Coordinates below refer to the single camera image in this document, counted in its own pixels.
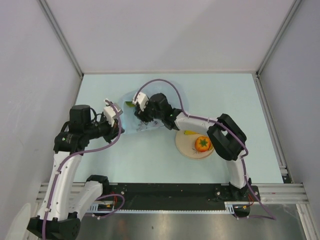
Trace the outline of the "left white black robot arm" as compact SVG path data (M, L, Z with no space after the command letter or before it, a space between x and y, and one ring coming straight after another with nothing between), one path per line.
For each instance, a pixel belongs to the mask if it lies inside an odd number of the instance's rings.
M74 105L69 120L54 139L53 167L45 197L35 217L30 218L27 230L43 240L75 240L81 220L97 200L118 200L109 179L91 175L83 189L70 200L77 168L91 140L103 138L107 149L114 145L124 132L121 108L106 100L102 113L97 114L89 105Z

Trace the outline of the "round beige ceramic plate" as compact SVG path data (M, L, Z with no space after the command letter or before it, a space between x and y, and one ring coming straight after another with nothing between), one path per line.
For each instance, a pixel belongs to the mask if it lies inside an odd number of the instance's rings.
M197 152L195 150L195 140L199 135L185 135L184 131L178 131L175 136L175 145L178 151L185 157L200 160L207 158L214 152L214 147L212 150L206 152Z

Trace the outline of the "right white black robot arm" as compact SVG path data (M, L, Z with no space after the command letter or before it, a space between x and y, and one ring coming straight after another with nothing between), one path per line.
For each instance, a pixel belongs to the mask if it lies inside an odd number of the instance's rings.
M248 177L243 168L242 154L246 151L247 140L244 132L227 115L216 120L186 114L182 109L173 108L163 93L148 97L140 92L133 97L134 115L143 122L160 120L169 130L193 131L209 138L216 153L226 161L229 172L229 194L242 201L249 194Z

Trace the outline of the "fake orange persimmon fruit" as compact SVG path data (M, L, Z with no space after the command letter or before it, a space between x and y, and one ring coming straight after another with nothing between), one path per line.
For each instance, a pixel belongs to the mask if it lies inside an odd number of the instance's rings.
M194 143L194 148L197 152L204 153L212 149L212 143L206 136L199 136Z

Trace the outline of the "fake yellow banana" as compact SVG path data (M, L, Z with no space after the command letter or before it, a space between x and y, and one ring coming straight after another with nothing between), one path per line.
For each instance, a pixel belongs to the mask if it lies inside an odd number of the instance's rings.
M201 134L199 134L199 133L197 133L197 132L194 132L194 131L190 131L190 130L185 130L184 131L184 134L185 135L199 135L199 137L201 137L201 136L204 136L204 135L201 135Z

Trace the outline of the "light blue plastic bag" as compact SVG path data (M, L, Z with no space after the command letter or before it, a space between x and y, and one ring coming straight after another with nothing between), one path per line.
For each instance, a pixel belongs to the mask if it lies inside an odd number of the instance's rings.
M188 99L178 83L154 79L123 95L117 105L122 110L122 132L134 134L160 127L177 130L174 118L187 110Z

